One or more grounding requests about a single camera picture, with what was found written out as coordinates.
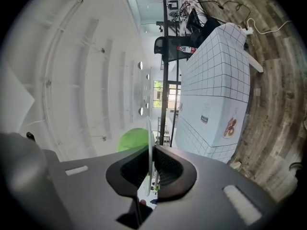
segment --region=cloth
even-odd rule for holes
[[[203,8],[201,5],[198,3],[198,0],[181,0],[182,4],[184,2],[188,2],[190,6],[187,7],[185,10],[185,15],[189,16],[191,13],[192,9],[195,9],[196,11],[202,12]],[[198,15],[198,18],[201,23],[206,23],[207,19],[205,16]],[[187,29],[187,20],[183,21],[180,23],[180,29],[179,29],[179,36],[185,36],[185,33],[191,34],[191,32]]]

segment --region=cable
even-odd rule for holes
[[[203,8],[198,7],[198,10],[196,10],[196,12],[203,14],[203,15],[207,15],[206,11]]]
[[[231,1],[231,0],[228,0],[228,1],[224,2],[224,4],[222,5],[222,7],[224,8],[224,5],[227,4],[228,2],[237,3],[237,5],[236,5],[236,10],[237,10],[237,11],[238,11],[242,6],[244,6],[245,8],[248,9],[249,13],[248,13],[248,15],[246,16],[246,19],[245,19],[245,28],[248,29],[247,19],[248,19],[249,15],[250,15],[250,9],[249,9],[249,7],[246,6],[246,5],[243,4],[243,3],[239,3],[239,2],[237,2],[237,1]]]
[[[279,30],[280,30],[284,25],[286,25],[288,22],[292,22],[292,21],[286,21],[285,23],[282,24],[281,27],[279,27],[279,28],[278,28],[277,30],[275,30],[275,31],[269,31],[269,32],[261,33],[261,32],[257,29],[257,27],[256,27],[255,20],[254,20],[253,18],[249,18],[248,21],[247,21],[247,24],[248,24],[249,20],[252,20],[252,21],[254,22],[254,27],[255,27],[256,31],[257,31],[259,34],[261,34],[261,35],[264,35],[264,34],[267,34],[267,33],[275,33],[275,32],[277,32],[277,31],[279,31]]]
[[[207,14],[206,14],[206,13],[202,13],[202,12],[197,11],[197,10],[195,10],[195,11],[196,11],[196,14],[197,14],[198,20],[200,21],[200,24],[205,25],[206,23],[202,22],[202,20],[200,19],[200,17],[199,17],[198,15],[201,15],[201,16],[204,16],[204,17],[207,17]]]
[[[216,20],[218,20],[218,21],[220,21],[220,22],[223,22],[223,23],[232,23],[232,22],[227,22],[227,21],[224,21],[224,20],[222,20],[222,19],[213,17],[213,16],[211,16],[211,17],[214,18],[214,19],[216,19]]]
[[[179,21],[181,21],[180,19],[180,15],[181,13],[184,14],[185,10],[187,9],[188,6],[190,6],[191,4],[188,1],[185,1],[181,7],[179,8],[179,10],[177,10],[177,12],[174,14],[174,18],[172,19],[172,21],[176,21],[177,18],[179,18]]]
[[[203,3],[203,2],[213,2],[213,3],[215,3],[220,9],[223,9],[223,7],[219,4],[219,2],[218,2],[218,1],[215,1],[215,0],[198,1],[197,3]]]

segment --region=window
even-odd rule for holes
[[[163,81],[153,81],[153,107],[162,107],[162,92],[163,92]]]
[[[181,85],[178,85],[177,108],[179,108],[180,94],[181,94]],[[176,99],[176,85],[175,84],[169,84],[168,85],[167,108],[169,108],[169,109],[174,109],[175,108],[175,99]]]
[[[162,107],[162,93],[163,93],[163,81],[155,80],[153,81],[153,107],[161,108]],[[177,95],[177,108],[180,103],[180,94],[181,94],[181,86],[178,85],[178,95]],[[167,94],[167,108],[174,109],[175,108],[175,98],[176,98],[176,85],[169,84],[168,85],[168,94]]]

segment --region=plastic bottle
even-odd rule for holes
[[[194,54],[196,51],[196,48],[189,47],[189,46],[178,46],[177,50],[181,50],[182,52],[185,52],[185,53]]]

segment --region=black metal pole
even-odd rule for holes
[[[164,26],[164,21],[156,21],[155,23],[156,25],[162,25]],[[175,27],[175,24],[177,24],[177,26],[179,26],[178,21],[174,22],[174,21],[167,21],[167,25],[170,27]]]
[[[181,81],[172,81],[172,80],[169,80],[167,81],[168,84],[178,84],[178,85],[181,85]]]
[[[178,36],[176,24],[175,24],[175,31],[176,31],[176,36]],[[176,111],[177,111],[177,95],[178,95],[178,82],[179,82],[179,59],[178,58],[179,58],[179,52],[177,50],[176,95],[175,95],[175,108],[174,108],[172,136],[171,136],[171,144],[170,144],[171,147],[173,144],[174,128],[175,128],[175,121],[176,121]]]
[[[164,13],[164,37],[168,36],[168,20],[166,0],[163,0],[163,13]],[[163,69],[163,91],[162,91],[162,108],[161,108],[161,126],[160,126],[160,145],[163,145],[164,131],[165,131],[165,117],[167,109],[167,80],[168,80],[168,40],[165,40],[165,55],[164,55],[164,69]]]

